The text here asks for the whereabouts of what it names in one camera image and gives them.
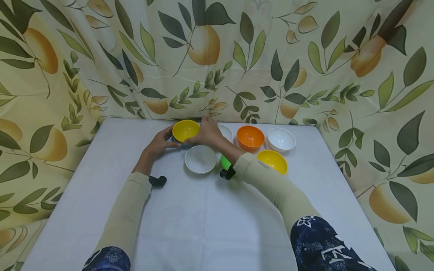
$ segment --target white table surface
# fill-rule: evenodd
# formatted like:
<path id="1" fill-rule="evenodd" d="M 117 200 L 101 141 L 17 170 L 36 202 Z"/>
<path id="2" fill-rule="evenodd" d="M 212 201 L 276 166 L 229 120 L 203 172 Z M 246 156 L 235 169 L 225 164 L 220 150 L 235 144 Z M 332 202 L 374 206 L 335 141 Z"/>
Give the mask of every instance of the white table surface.
<path id="1" fill-rule="evenodd" d="M 142 149 L 172 123 L 106 120 L 22 271 L 81 270 Z M 244 124 L 225 125 L 235 137 Z M 283 153 L 288 178 L 365 263 L 378 271 L 394 270 L 318 130 L 255 126 L 265 135 L 272 127 L 294 134 L 296 147 Z M 262 149 L 268 149 L 267 142 Z M 132 270 L 296 270 L 277 209 L 250 185 L 220 178 L 220 165 L 206 175 L 189 172 L 186 152 L 168 151 L 154 164 L 152 175 L 164 175 L 168 181 L 163 189 L 153 189 L 145 206 Z"/>

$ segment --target plastic bowl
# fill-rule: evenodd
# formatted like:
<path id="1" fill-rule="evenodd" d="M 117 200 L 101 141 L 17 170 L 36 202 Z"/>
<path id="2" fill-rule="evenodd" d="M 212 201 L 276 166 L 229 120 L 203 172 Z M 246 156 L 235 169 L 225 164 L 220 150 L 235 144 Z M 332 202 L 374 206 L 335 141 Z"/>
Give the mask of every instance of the plastic bowl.
<path id="1" fill-rule="evenodd" d="M 217 163 L 217 155 L 210 147 L 194 146 L 185 154 L 185 165 L 197 174 L 210 172 Z"/>
<path id="2" fill-rule="evenodd" d="M 230 142 L 232 142 L 233 134 L 229 127 L 223 124 L 217 124 L 217 126 L 220 129 L 221 134 Z"/>
<path id="3" fill-rule="evenodd" d="M 296 145 L 294 135 L 283 128 L 271 129 L 268 131 L 267 138 L 270 147 L 279 152 L 289 151 Z"/>
<path id="4" fill-rule="evenodd" d="M 264 144 L 265 136 L 258 128 L 245 125 L 237 131 L 237 139 L 243 150 L 253 152 L 258 150 Z"/>
<path id="5" fill-rule="evenodd" d="M 187 138 L 197 135 L 199 133 L 199 129 L 200 126 L 197 122 L 184 120 L 175 124 L 172 129 L 172 134 L 178 142 L 184 143 L 184 140 Z"/>
<path id="6" fill-rule="evenodd" d="M 270 167 L 274 168 L 282 175 L 285 175 L 288 171 L 288 164 L 286 163 L 285 158 L 273 150 L 263 150 L 256 156 L 258 160 L 264 162 Z"/>

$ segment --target fabric backdrop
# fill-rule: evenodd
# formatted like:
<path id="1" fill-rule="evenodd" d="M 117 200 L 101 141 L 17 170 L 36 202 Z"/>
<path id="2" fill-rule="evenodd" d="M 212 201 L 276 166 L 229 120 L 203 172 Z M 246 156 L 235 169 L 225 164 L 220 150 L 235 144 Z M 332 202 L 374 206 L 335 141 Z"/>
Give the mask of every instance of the fabric backdrop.
<path id="1" fill-rule="evenodd" d="M 433 9 L 0 0 L 0 270 L 20 269 L 105 118 L 203 114 L 316 126 L 396 268 L 432 270 Z"/>

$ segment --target white bowl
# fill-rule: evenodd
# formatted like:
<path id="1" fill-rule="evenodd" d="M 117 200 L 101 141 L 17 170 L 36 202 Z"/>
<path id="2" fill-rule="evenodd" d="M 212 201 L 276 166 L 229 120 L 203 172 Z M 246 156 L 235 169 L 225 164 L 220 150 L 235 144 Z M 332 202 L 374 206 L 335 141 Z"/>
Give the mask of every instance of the white bowl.
<path id="1" fill-rule="evenodd" d="M 232 131 L 229 129 L 229 127 L 226 125 L 223 125 L 223 124 L 217 124 L 217 126 L 220 129 L 220 132 L 222 133 L 222 135 L 226 139 L 228 139 L 230 142 L 232 142 L 233 134 L 232 134 Z"/>
<path id="2" fill-rule="evenodd" d="M 185 154 L 185 165 L 194 173 L 210 172 L 217 163 L 217 155 L 210 147 L 194 146 Z"/>
<path id="3" fill-rule="evenodd" d="M 273 128 L 267 134 L 270 147 L 279 152 L 289 151 L 296 145 L 296 138 L 283 128 Z"/>

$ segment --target hand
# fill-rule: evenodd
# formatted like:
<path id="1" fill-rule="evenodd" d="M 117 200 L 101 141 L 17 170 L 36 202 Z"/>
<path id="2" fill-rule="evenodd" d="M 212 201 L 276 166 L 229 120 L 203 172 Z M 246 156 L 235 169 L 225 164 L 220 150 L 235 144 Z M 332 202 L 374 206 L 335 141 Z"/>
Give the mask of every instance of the hand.
<path id="1" fill-rule="evenodd" d="M 202 116 L 199 133 L 194 137 L 186 139 L 185 143 L 188 145 L 200 144 L 214 147 L 222 139 L 224 140 L 225 138 L 221 134 L 217 122 L 211 117 Z"/>

